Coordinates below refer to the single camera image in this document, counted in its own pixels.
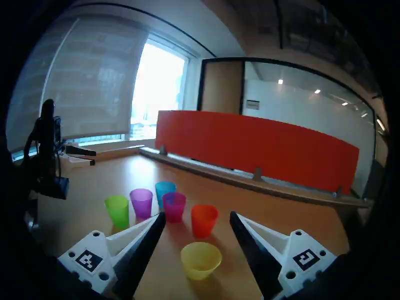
orange partition panel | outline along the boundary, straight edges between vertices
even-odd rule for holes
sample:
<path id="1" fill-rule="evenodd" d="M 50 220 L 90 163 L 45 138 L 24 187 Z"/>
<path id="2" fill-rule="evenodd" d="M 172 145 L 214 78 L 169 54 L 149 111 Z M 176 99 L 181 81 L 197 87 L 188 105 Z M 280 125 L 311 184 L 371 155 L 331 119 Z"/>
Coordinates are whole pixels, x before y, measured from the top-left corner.
<path id="1" fill-rule="evenodd" d="M 350 188 L 359 149 L 304 127 L 238 114 L 160 111 L 155 147 L 219 167 L 335 192 Z"/>

blue cup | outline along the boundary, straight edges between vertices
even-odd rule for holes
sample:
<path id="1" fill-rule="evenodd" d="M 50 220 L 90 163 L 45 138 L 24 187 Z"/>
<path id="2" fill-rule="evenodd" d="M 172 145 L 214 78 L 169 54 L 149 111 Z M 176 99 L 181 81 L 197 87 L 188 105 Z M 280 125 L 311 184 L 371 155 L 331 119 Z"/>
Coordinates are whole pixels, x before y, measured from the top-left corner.
<path id="1" fill-rule="evenodd" d="M 177 187 L 174 183 L 168 181 L 162 181 L 155 184 L 155 193 L 157 194 L 158 206 L 163 208 L 163 196 L 166 193 L 175 192 Z"/>

yellow cup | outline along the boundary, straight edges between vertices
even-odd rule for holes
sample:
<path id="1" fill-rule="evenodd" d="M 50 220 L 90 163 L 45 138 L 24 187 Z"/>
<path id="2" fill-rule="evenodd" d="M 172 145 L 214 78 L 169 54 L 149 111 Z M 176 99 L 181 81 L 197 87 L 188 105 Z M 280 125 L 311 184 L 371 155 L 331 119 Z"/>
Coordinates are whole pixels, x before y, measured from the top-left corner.
<path id="1" fill-rule="evenodd" d="M 203 280 L 220 265 L 222 254 L 207 242 L 193 242 L 180 251 L 180 259 L 187 277 Z"/>

wooden table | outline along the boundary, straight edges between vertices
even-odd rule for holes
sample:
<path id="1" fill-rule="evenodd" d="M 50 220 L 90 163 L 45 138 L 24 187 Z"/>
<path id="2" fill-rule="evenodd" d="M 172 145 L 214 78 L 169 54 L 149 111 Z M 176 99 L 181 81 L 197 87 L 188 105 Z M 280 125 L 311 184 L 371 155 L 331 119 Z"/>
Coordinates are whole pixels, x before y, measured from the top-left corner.
<path id="1" fill-rule="evenodd" d="M 345 230 L 331 207 L 278 198 L 220 183 L 153 161 L 140 155 L 102 161 L 72 169 L 67 200 L 39 197 L 39 226 L 48 253 L 59 256 L 88 232 L 115 233 L 104 200 L 111 195 L 129 198 L 145 188 L 153 192 L 152 214 L 159 212 L 155 183 L 172 181 L 187 197 L 182 223 L 167 223 L 134 295 L 144 299 L 257 299 L 261 292 L 229 223 L 230 212 L 250 218 L 283 234 L 303 229 L 335 255 L 349 250 Z M 195 241 L 190 210 L 212 204 L 219 219 L 207 242 L 222 253 L 222 263 L 208 279 L 186 278 L 180 250 Z M 130 205 L 130 224 L 135 216 Z"/>

roller shade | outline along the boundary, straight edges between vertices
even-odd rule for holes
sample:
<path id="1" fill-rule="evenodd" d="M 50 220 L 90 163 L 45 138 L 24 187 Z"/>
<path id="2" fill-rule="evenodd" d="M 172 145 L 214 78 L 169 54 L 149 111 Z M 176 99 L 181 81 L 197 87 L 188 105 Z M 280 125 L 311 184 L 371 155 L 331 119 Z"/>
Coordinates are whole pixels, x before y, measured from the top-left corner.
<path id="1" fill-rule="evenodd" d="M 64 138 L 128 133 L 136 73 L 148 33 L 114 18 L 81 18 L 44 87 Z"/>
<path id="2" fill-rule="evenodd" d="M 7 147 L 21 150 L 46 99 L 65 139 L 130 130 L 135 79 L 148 33 L 114 17 L 53 25 L 27 60 L 11 99 Z"/>
<path id="3" fill-rule="evenodd" d="M 73 23 L 74 20 L 58 22 L 49 28 L 21 70 L 7 116 L 7 147 L 11 152 L 22 150 L 35 125 L 49 67 Z"/>

